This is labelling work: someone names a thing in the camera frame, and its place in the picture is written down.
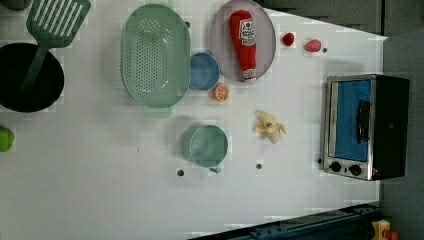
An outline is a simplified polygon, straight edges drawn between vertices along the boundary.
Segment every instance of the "blue bowl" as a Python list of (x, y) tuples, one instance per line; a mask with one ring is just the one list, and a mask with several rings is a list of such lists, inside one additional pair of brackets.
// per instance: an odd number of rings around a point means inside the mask
[(194, 90), (212, 89), (219, 79), (219, 66), (215, 58), (208, 53), (197, 53), (190, 61), (190, 88)]

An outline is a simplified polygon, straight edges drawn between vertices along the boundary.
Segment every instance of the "toaster oven door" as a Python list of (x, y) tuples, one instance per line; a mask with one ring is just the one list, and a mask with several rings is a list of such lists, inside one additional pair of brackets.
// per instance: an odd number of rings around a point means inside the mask
[(371, 81), (332, 82), (329, 156), (368, 160)]

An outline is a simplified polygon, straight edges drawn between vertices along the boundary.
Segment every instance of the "red ketchup bottle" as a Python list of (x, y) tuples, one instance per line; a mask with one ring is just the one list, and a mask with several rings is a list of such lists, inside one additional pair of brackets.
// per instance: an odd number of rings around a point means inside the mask
[(231, 14), (230, 31), (244, 81), (254, 84), (256, 82), (256, 34), (250, 13), (239, 10)]

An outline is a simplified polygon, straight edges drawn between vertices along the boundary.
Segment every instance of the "oven knob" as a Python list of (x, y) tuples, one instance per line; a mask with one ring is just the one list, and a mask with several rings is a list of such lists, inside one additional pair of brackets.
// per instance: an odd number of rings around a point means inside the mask
[(352, 173), (353, 176), (359, 176), (361, 174), (361, 167), (358, 165), (353, 165), (349, 168), (349, 171)]
[(340, 163), (338, 163), (338, 162), (333, 162), (333, 163), (331, 163), (330, 168), (334, 172), (339, 172), (340, 169), (342, 169), (342, 165), (340, 165)]

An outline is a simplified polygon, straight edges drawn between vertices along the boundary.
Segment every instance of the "small orange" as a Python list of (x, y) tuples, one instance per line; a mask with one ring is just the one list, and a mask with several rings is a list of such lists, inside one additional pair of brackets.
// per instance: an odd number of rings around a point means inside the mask
[(223, 83), (219, 83), (212, 90), (212, 92), (213, 92), (213, 94), (215, 96), (215, 100), (217, 100), (219, 102), (224, 102), (225, 100), (228, 99), (228, 96), (230, 94), (230, 89), (228, 88), (227, 85), (225, 85)]

